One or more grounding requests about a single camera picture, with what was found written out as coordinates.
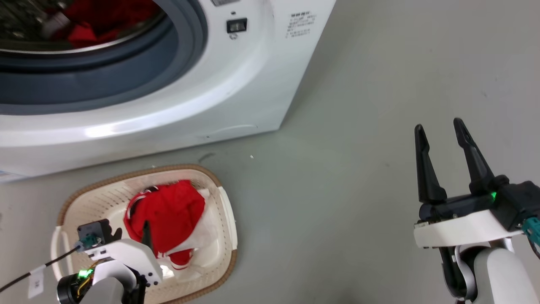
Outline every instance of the silver label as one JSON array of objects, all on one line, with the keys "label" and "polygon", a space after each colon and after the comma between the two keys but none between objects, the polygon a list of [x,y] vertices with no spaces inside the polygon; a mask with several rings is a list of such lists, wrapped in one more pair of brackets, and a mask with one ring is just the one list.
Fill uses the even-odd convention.
[{"label": "silver label", "polygon": [[240,1],[240,0],[212,0],[212,3],[214,3],[215,6],[222,6],[222,5],[225,5],[225,4],[238,2],[238,1]]}]

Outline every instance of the floor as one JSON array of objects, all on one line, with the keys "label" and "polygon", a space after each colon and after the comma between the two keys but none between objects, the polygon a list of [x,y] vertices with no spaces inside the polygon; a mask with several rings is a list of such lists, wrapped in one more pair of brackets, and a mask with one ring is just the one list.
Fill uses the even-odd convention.
[{"label": "floor", "polygon": [[[229,193],[229,280],[193,303],[453,303],[435,250],[413,238],[422,123],[449,196],[468,191],[460,116],[496,174],[540,182],[540,2],[337,0],[282,129],[0,186],[0,282],[49,259],[64,200],[134,170],[200,163]],[[540,262],[517,254],[540,293]],[[1,303],[26,300],[27,282]]]}]

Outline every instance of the laundry basket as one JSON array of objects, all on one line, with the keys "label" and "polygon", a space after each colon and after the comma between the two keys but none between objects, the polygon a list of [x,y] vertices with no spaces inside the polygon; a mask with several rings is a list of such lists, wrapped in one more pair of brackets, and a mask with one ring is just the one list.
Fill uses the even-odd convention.
[{"label": "laundry basket", "polygon": [[[59,255],[58,247],[64,251],[78,241],[77,227],[109,219],[115,231],[122,228],[123,238],[129,238],[123,223],[127,204],[135,194],[159,184],[170,184],[179,180],[191,180],[195,189],[208,189],[205,212],[210,212],[217,228],[217,239],[205,248],[196,249],[190,266],[173,272],[161,266],[163,282],[146,289],[145,303],[183,303],[209,293],[221,286],[231,274],[237,256],[237,231],[230,201],[219,180],[208,170],[197,165],[167,166],[124,174],[104,180],[74,193],[58,215],[57,227],[51,241],[51,258]],[[59,263],[53,265],[57,280],[88,269],[92,260],[84,253],[75,253],[66,259],[67,272]]]}]

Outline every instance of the green led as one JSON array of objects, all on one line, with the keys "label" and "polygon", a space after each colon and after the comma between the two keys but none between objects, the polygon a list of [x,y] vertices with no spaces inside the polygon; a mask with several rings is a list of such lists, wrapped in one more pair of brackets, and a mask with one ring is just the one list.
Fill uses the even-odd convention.
[{"label": "green led", "polygon": [[92,269],[89,270],[81,270],[79,272],[79,277],[88,277],[93,272]]}]

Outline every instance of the basket rim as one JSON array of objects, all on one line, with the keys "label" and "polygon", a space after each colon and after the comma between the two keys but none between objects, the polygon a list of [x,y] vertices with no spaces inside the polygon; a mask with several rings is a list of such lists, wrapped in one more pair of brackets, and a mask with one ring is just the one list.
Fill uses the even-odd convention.
[{"label": "basket rim", "polygon": [[[57,226],[60,226],[60,227],[64,225],[65,215],[68,212],[67,210],[69,209],[71,204],[73,202],[75,202],[75,200],[78,199],[81,195],[83,195],[83,194],[85,194],[87,192],[90,192],[92,190],[95,190],[95,189],[103,187],[103,186],[107,186],[107,185],[112,184],[112,183],[120,182],[120,181],[127,180],[127,179],[132,179],[132,178],[138,177],[138,176],[143,176],[143,175],[153,174],[153,173],[159,173],[159,172],[166,172],[166,171],[177,171],[177,170],[196,170],[196,171],[199,171],[199,172],[207,175],[215,183],[215,185],[217,187],[222,187],[221,182],[218,180],[218,178],[211,171],[209,171],[208,169],[206,169],[204,167],[201,167],[201,166],[199,166],[197,164],[177,164],[177,165],[171,165],[171,166],[163,166],[163,167],[158,167],[158,168],[134,171],[134,172],[131,172],[131,173],[121,174],[121,175],[111,177],[111,178],[106,179],[106,180],[102,180],[100,182],[97,182],[97,183],[91,184],[89,186],[86,186],[86,187],[76,191],[75,193],[73,193],[66,200],[66,202],[64,203],[64,205],[60,209],[60,213],[58,214],[58,219],[56,221],[56,224],[57,224]],[[185,302],[191,301],[191,300],[193,300],[195,298],[198,298],[200,296],[203,296],[203,295],[205,295],[205,294],[207,294],[209,292],[214,291],[215,289],[217,289],[218,287],[223,285],[223,283],[225,283],[225,281],[227,281],[227,279],[229,278],[229,276],[231,275],[231,273],[233,271],[234,265],[236,264],[236,260],[237,260],[237,249],[232,250],[232,252],[231,252],[231,260],[229,262],[229,266],[227,267],[227,270],[225,271],[225,274],[223,274],[223,276],[216,283],[214,283],[214,284],[212,284],[212,285],[210,285],[208,287],[205,287],[205,288],[203,288],[203,289],[201,289],[201,290],[199,290],[197,292],[182,296],[182,297],[180,297],[178,299],[174,299],[174,300],[171,300],[171,301],[168,301],[168,302],[164,302],[164,304],[185,303]]]}]

